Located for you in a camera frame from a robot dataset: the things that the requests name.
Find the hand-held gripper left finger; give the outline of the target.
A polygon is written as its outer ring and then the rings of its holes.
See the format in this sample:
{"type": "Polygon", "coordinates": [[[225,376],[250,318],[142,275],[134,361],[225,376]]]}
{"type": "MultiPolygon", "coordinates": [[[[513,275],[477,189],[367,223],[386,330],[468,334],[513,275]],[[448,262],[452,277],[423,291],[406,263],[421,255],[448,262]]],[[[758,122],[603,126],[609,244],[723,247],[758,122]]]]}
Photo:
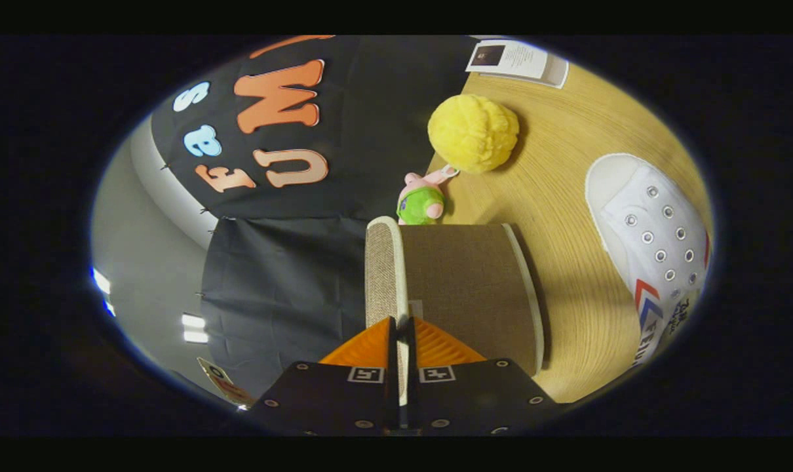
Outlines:
{"type": "Polygon", "coordinates": [[[297,361],[250,407],[279,435],[381,436],[398,427],[397,325],[385,319],[321,362],[297,361]]]}

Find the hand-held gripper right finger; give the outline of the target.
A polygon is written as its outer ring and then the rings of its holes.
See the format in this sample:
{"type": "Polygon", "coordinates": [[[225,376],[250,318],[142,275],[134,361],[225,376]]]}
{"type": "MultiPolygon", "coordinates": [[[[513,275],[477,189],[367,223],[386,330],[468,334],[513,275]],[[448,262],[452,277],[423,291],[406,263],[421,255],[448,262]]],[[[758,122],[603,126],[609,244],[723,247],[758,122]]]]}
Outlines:
{"type": "Polygon", "coordinates": [[[486,358],[438,326],[406,327],[406,432],[426,437],[528,435],[562,405],[509,357],[486,358]]]}

